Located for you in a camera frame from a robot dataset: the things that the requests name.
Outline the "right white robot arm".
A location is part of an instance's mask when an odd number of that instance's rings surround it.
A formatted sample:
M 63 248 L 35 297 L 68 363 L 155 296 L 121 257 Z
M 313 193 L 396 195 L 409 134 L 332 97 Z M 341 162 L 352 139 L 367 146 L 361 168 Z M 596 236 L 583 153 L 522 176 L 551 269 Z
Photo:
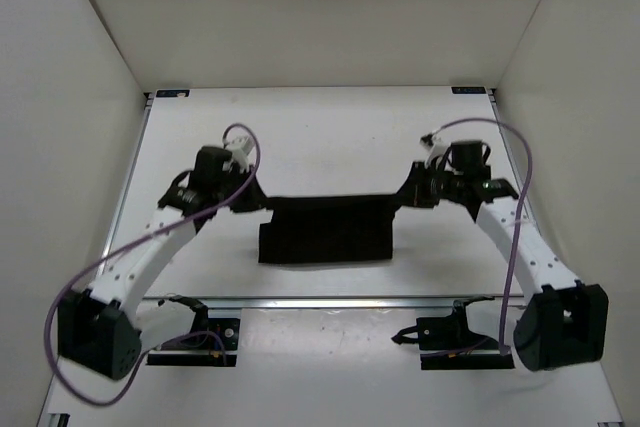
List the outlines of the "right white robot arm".
M 421 143 L 428 158 L 413 163 L 395 195 L 400 206 L 433 209 L 447 201 L 463 207 L 506 260 L 525 305 L 517 309 L 492 296 L 457 300 L 449 315 L 419 318 L 393 342 L 416 344 L 424 357 L 449 363 L 474 350 L 504 349 L 510 364 L 532 372 L 599 361 L 607 294 L 580 280 L 524 218 L 522 194 L 508 180 L 491 176 L 488 144 L 446 145 L 433 134 Z

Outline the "black skirt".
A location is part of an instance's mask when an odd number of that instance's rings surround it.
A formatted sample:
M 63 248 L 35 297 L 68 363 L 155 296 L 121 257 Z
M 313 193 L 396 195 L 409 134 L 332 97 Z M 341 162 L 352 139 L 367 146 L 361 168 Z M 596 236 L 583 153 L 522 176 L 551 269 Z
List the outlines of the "black skirt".
M 258 262 L 349 263 L 393 257 L 399 205 L 390 194 L 271 197 L 271 220 L 259 228 Z

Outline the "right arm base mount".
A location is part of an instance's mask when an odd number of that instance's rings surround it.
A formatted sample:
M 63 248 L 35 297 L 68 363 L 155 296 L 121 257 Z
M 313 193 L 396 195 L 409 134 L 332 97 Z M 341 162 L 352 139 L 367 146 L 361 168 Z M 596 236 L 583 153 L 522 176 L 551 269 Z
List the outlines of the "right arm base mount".
M 463 307 L 446 316 L 418 317 L 415 324 L 400 329 L 391 341 L 417 345 L 423 371 L 511 370 L 511 355 L 498 352 L 496 340 L 468 328 Z

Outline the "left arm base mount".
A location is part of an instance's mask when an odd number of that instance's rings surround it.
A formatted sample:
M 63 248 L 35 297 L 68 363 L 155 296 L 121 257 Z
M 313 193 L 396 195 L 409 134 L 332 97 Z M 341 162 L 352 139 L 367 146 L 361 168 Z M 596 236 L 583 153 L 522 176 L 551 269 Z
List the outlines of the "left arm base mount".
M 146 359 L 154 367 L 233 368 L 237 364 L 241 312 L 211 310 L 207 331 L 213 335 L 198 335 L 163 344 L 152 350 Z

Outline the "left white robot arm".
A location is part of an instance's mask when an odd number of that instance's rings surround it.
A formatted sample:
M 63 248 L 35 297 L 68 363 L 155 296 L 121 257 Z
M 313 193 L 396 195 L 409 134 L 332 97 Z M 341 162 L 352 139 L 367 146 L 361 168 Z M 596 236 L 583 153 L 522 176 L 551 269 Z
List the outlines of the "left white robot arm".
M 205 306 L 176 295 L 145 312 L 145 294 L 176 254 L 217 211 L 239 209 L 257 182 L 259 149 L 249 136 L 204 146 L 192 169 L 178 174 L 159 199 L 141 239 L 105 263 L 82 291 L 57 307 L 58 353 L 111 380 L 123 379 L 141 355 L 174 338 L 197 345 L 208 336 Z

